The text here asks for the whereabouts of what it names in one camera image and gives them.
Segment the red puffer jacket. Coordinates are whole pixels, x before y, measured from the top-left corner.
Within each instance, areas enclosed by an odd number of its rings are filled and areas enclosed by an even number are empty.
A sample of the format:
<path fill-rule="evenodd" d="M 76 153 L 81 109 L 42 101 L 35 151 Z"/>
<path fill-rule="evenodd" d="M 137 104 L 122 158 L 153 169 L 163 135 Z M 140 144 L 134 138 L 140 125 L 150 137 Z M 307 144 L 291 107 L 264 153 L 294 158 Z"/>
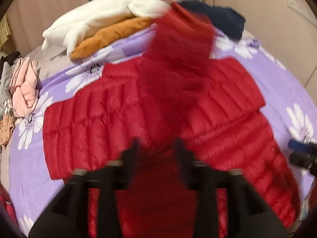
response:
<path fill-rule="evenodd" d="M 51 179 L 101 169 L 139 140 L 131 185 L 116 193 L 124 237 L 192 235 L 195 195 L 180 176 L 178 138 L 214 169 L 241 169 L 285 227 L 299 215 L 297 183 L 261 113 L 264 98 L 236 59 L 210 58 L 213 43 L 209 20 L 173 3 L 142 56 L 106 64 L 101 78 L 45 111 Z"/>

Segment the purple floral bed sheet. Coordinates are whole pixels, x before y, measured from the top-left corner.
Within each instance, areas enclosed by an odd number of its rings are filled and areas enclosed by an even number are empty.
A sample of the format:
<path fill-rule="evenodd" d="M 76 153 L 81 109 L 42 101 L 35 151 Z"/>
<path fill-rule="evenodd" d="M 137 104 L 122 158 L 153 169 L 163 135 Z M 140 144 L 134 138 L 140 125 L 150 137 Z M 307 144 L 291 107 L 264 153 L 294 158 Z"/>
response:
<path fill-rule="evenodd" d="M 37 48 L 30 58 L 38 62 L 38 69 L 56 70 L 41 77 L 39 101 L 27 117 L 16 121 L 3 156 L 8 164 L 1 166 L 1 182 L 8 189 L 14 206 L 17 225 L 28 234 L 49 200 L 62 186 L 61 180 L 49 177 L 42 142 L 42 125 L 46 108 L 54 102 L 71 98 L 79 89 L 102 75 L 104 64 L 119 62 L 141 55 L 154 35 L 149 27 L 128 38 L 118 40 L 94 55 L 74 63 L 63 64 L 56 48 L 43 51 Z M 268 119 L 275 140 L 285 156 L 290 154 L 287 144 L 291 138 L 299 141 L 316 140 L 316 106 L 300 82 L 285 66 L 261 45 L 258 39 L 244 34 L 232 41 L 218 32 L 211 58 L 234 57 L 253 77 L 265 99 L 262 113 Z"/>

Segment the tan small garment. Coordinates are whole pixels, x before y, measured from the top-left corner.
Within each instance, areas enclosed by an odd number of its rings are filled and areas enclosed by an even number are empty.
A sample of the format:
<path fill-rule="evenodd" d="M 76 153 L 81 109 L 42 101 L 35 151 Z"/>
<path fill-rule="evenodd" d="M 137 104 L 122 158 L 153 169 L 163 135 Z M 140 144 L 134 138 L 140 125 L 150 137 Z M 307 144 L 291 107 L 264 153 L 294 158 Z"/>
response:
<path fill-rule="evenodd" d="M 0 128 L 0 144 L 2 147 L 6 147 L 14 131 L 14 117 L 11 114 L 4 114 Z"/>

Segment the grey garment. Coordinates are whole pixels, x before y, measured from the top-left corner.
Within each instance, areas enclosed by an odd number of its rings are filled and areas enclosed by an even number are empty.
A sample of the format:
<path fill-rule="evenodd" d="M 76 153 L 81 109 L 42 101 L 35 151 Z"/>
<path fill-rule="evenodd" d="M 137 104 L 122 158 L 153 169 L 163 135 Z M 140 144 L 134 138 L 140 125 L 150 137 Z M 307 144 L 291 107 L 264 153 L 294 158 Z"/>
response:
<path fill-rule="evenodd" d="M 13 114 L 12 94 L 10 92 L 11 78 L 12 68 L 9 63 L 5 61 L 1 76 L 1 108 L 4 114 Z"/>

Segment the pink garment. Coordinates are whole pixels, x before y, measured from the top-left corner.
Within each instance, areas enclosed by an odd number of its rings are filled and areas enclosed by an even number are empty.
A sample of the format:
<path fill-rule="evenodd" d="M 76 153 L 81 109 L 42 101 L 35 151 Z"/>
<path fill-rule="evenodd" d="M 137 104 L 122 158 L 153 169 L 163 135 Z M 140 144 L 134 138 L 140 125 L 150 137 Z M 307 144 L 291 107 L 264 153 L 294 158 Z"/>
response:
<path fill-rule="evenodd" d="M 38 102 L 37 64 L 36 60 L 25 57 L 19 58 L 15 65 L 9 90 L 12 94 L 13 115 L 16 118 L 28 117 Z"/>

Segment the navy blue garment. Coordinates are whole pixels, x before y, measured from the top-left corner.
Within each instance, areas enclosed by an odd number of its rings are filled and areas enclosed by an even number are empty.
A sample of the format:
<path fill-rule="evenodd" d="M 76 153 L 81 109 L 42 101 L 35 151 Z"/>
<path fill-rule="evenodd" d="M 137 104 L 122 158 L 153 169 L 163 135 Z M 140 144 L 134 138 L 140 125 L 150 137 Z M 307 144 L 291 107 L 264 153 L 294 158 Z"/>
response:
<path fill-rule="evenodd" d="M 212 24 L 233 40 L 240 40 L 243 35 L 245 18 L 230 7 L 214 7 L 199 0 L 178 2 L 183 8 L 206 15 Z"/>

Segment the orange folded garment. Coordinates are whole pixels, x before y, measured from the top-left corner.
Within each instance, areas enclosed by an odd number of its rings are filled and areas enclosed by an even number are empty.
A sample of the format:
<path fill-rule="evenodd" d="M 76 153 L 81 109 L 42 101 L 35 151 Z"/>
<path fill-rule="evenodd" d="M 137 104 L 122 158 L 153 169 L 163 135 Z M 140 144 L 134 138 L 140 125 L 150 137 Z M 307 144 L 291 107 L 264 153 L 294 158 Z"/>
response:
<path fill-rule="evenodd" d="M 92 37 L 80 42 L 70 54 L 70 58 L 77 60 L 91 56 L 96 51 L 107 47 L 117 40 L 127 38 L 136 32 L 150 27 L 151 23 L 152 19 L 150 17 L 135 17 L 104 27 L 98 30 Z"/>

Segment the white fleece garment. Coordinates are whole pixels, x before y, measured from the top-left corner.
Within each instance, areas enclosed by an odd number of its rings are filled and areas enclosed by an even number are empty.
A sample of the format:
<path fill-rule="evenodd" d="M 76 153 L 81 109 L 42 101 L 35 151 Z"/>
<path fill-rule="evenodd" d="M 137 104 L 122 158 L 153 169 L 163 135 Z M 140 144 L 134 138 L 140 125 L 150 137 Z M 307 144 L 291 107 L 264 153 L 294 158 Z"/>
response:
<path fill-rule="evenodd" d="M 162 0 L 92 0 L 60 16 L 44 30 L 41 49 L 63 47 L 67 55 L 100 29 L 133 17 L 159 18 L 170 9 Z"/>

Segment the white wall power strip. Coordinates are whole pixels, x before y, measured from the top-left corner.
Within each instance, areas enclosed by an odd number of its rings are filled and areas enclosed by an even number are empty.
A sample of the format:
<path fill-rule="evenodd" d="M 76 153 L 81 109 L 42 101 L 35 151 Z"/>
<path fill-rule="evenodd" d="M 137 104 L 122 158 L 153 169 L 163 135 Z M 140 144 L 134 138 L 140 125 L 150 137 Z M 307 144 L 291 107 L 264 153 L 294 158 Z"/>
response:
<path fill-rule="evenodd" d="M 314 27 L 317 27 L 317 20 L 312 11 L 306 9 L 295 0 L 287 0 L 287 6 L 288 8 L 305 18 L 305 20 L 310 22 Z"/>

